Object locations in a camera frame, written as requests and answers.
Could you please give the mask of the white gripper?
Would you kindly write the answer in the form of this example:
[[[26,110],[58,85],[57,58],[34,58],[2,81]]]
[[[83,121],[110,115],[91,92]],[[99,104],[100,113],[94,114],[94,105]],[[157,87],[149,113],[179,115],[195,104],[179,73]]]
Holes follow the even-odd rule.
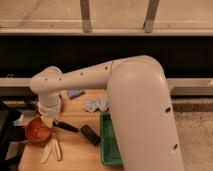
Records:
[[[60,112],[61,112],[61,100],[58,99],[55,104],[44,104],[41,101],[38,102],[38,111],[41,115],[42,122],[48,128],[53,127],[53,121]]]

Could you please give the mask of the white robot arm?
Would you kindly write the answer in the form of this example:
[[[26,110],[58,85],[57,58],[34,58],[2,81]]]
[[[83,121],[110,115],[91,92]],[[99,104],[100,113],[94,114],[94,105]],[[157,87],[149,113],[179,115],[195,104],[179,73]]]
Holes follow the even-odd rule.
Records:
[[[42,115],[61,110],[60,92],[105,89],[125,171],[184,171],[170,89],[161,64],[146,55],[63,73],[50,66],[30,79]]]

